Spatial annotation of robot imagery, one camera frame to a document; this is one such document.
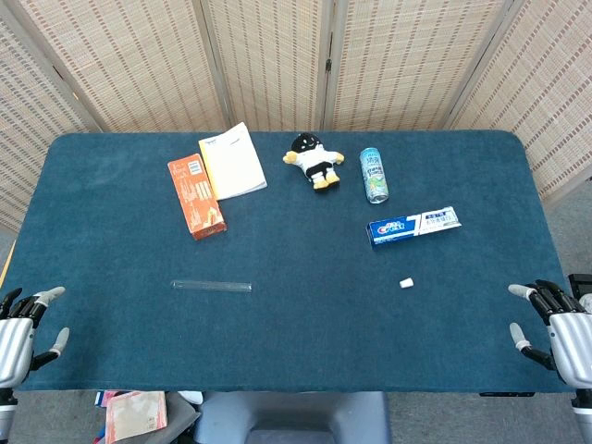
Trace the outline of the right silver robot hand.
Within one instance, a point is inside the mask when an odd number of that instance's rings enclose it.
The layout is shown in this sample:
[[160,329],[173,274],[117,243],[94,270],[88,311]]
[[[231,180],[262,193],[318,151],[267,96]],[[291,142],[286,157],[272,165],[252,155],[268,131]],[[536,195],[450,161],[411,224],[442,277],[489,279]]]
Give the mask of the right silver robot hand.
[[535,349],[517,323],[510,324],[515,348],[528,359],[556,372],[567,386],[591,388],[591,313],[557,284],[536,282],[508,286],[510,294],[535,308],[545,325],[550,352]]

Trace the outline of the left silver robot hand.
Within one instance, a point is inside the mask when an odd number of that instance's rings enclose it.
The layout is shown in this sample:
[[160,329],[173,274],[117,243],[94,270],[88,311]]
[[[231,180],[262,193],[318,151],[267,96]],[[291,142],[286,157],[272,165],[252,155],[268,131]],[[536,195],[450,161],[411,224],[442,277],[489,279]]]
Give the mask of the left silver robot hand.
[[35,355],[33,342],[45,311],[65,291],[64,287],[55,287],[18,300],[22,288],[17,288],[1,301],[1,389],[19,387],[31,371],[39,370],[63,353],[69,339],[68,327],[60,330],[48,351]]

